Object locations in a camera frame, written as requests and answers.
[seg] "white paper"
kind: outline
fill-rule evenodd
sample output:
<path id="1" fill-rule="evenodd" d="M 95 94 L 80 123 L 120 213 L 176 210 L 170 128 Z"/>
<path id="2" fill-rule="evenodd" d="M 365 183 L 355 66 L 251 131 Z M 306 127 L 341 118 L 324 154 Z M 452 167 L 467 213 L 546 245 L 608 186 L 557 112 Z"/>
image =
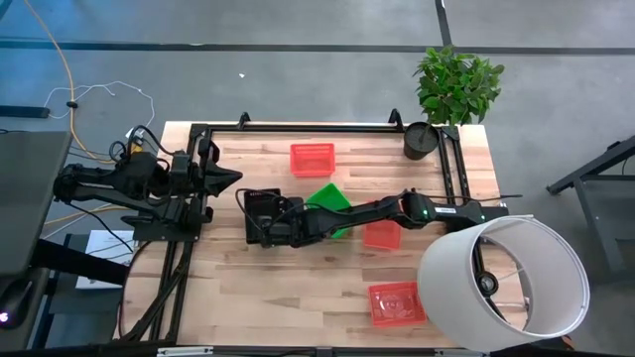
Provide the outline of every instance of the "white paper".
<path id="1" fill-rule="evenodd" d="M 133 231 L 113 231 L 119 238 L 123 239 L 130 247 L 134 248 L 134 242 L 132 240 Z M 124 264 L 129 266 L 130 260 L 132 259 L 132 253 L 128 250 L 128 248 L 121 244 L 121 242 L 112 236 L 106 230 L 92 230 L 90 231 L 90 236 L 88 237 L 88 245 L 86 246 L 85 253 L 90 253 L 96 250 L 108 248 L 99 252 L 94 252 L 90 254 L 93 257 L 105 258 L 111 262 Z M 77 289 L 118 289 L 121 286 L 104 283 L 96 280 L 91 280 L 86 277 L 77 277 L 77 284 L 75 284 Z"/>

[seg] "yellow cable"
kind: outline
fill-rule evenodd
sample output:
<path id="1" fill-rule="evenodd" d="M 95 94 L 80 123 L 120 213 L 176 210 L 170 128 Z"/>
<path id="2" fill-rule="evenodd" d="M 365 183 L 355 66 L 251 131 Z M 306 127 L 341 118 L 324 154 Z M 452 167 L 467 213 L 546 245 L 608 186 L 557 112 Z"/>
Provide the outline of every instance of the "yellow cable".
<path id="1" fill-rule="evenodd" d="M 60 49 L 60 46 L 58 45 L 58 42 L 53 37 L 53 34 L 49 30 L 49 27 L 47 26 L 47 24 L 45 24 L 45 22 L 42 20 L 40 15 L 38 15 L 38 13 L 33 8 L 33 6 L 31 6 L 31 4 L 29 3 L 29 0 L 24 0 L 24 3 L 29 8 L 29 11 L 31 11 L 31 14 L 33 14 L 33 16 L 36 18 L 36 20 L 38 20 L 38 22 L 40 23 L 40 26 L 42 27 L 42 29 L 47 33 L 47 35 L 49 36 L 49 39 L 53 43 L 53 46 L 55 46 L 56 50 L 58 50 L 58 55 L 60 55 L 60 59 L 62 59 L 63 67 L 64 67 L 64 69 L 66 69 L 66 75 L 68 76 L 68 87 L 70 88 L 70 101 L 71 102 L 75 102 L 75 89 L 74 89 L 74 84 L 72 82 L 72 74 L 70 73 L 70 68 L 68 67 L 68 62 L 66 61 L 66 57 L 64 56 L 64 53 L 62 52 L 62 49 Z M 74 108 L 70 108 L 70 133 L 72 134 L 72 137 L 77 141 L 77 143 L 79 144 L 81 149 L 87 155 L 89 155 L 90 157 L 92 157 L 93 159 L 98 161 L 99 163 L 102 163 L 102 164 L 114 164 L 114 162 L 111 161 L 111 160 L 100 160 L 96 156 L 92 155 L 92 153 L 90 153 L 88 151 L 88 149 L 86 149 L 86 147 L 81 143 L 81 141 L 79 140 L 79 137 L 77 137 L 77 134 L 75 134 L 74 113 L 75 113 Z"/>
<path id="2" fill-rule="evenodd" d="M 90 210 L 89 212 L 90 213 L 99 213 L 99 212 L 105 212 L 105 211 L 110 211 L 110 210 L 128 210 L 128 209 L 130 209 L 130 208 L 119 207 L 119 206 L 117 206 L 117 207 L 103 207 L 103 208 L 97 208 L 97 209 Z M 66 221 L 68 219 L 75 218 L 75 217 L 78 217 L 80 215 L 85 215 L 85 214 L 86 213 L 84 213 L 84 212 L 74 213 L 74 214 L 68 215 L 66 217 L 50 220 L 48 222 L 45 222 L 44 225 L 58 223 L 58 222 L 63 222 L 63 221 Z"/>

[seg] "green plastic object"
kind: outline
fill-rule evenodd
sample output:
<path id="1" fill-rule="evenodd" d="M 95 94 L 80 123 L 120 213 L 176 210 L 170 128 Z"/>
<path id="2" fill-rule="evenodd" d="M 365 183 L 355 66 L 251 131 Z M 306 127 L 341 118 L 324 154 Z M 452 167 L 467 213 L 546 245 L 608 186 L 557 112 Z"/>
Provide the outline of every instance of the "green plastic object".
<path id="1" fill-rule="evenodd" d="M 312 194 L 307 203 L 318 203 L 332 210 L 339 210 L 350 207 L 350 202 L 346 196 L 337 188 L 334 183 L 329 183 L 321 190 Z M 350 228 L 344 228 L 333 233 L 330 238 L 337 239 L 344 235 Z"/>

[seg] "red plastic basket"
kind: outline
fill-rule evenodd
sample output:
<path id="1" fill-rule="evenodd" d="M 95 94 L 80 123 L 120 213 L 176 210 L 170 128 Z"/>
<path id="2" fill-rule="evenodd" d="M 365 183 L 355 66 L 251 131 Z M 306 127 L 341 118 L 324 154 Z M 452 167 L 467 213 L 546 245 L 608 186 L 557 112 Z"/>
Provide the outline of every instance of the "red plastic basket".
<path id="1" fill-rule="evenodd" d="M 300 178 L 327 177 L 335 172 L 333 144 L 293 144 L 291 173 Z"/>
<path id="2" fill-rule="evenodd" d="M 401 246 L 401 227 L 389 220 L 366 224 L 364 225 L 364 245 L 380 249 L 399 249 Z"/>
<path id="3" fill-rule="evenodd" d="M 426 321 L 419 301 L 417 282 L 384 284 L 368 287 L 373 325 L 403 326 Z"/>

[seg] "wooden tabletop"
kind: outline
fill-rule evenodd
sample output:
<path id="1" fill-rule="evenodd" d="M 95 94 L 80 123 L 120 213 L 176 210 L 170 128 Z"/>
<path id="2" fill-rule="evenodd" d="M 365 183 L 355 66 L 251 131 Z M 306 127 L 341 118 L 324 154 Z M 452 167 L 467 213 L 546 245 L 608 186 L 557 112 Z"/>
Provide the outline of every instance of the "wooden tabletop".
<path id="1" fill-rule="evenodd" d="M 184 149 L 190 125 L 166 123 L 163 145 L 168 150 Z M 467 125 L 459 131 L 472 196 L 498 196 L 484 127 Z M 278 187 L 283 195 L 307 198 L 328 182 L 342 189 L 352 204 L 411 187 L 420 193 L 444 195 L 438 152 L 421 161 L 410 161 L 403 155 L 399 134 L 217 132 L 213 141 L 221 150 L 218 164 L 244 176 L 220 197 L 209 200 L 214 209 L 213 222 L 204 226 L 195 244 L 179 343 L 454 346 L 429 321 L 404 327 L 373 327 L 367 294 L 372 285 L 415 281 L 422 254 L 445 233 L 443 224 L 402 230 L 401 249 L 397 251 L 364 247 L 362 227 L 351 229 L 339 240 L 301 249 L 263 249 L 245 243 L 245 219 L 234 199 L 234 191 L 240 187 Z M 335 173 L 330 178 L 295 178 L 289 167 L 290 145 L 295 143 L 334 143 Z M 450 145 L 448 155 L 457 186 Z M 137 259 L 125 291 L 124 331 L 134 325 L 155 297 L 165 250 L 166 244 L 153 243 Z M 522 327 L 526 311 L 518 276 L 513 275 L 514 262 L 490 246 L 483 248 L 483 258 L 486 269 L 498 278 L 512 274 L 500 282 L 494 300 L 511 323 Z M 162 333 L 167 330 L 171 305 L 169 300 Z"/>

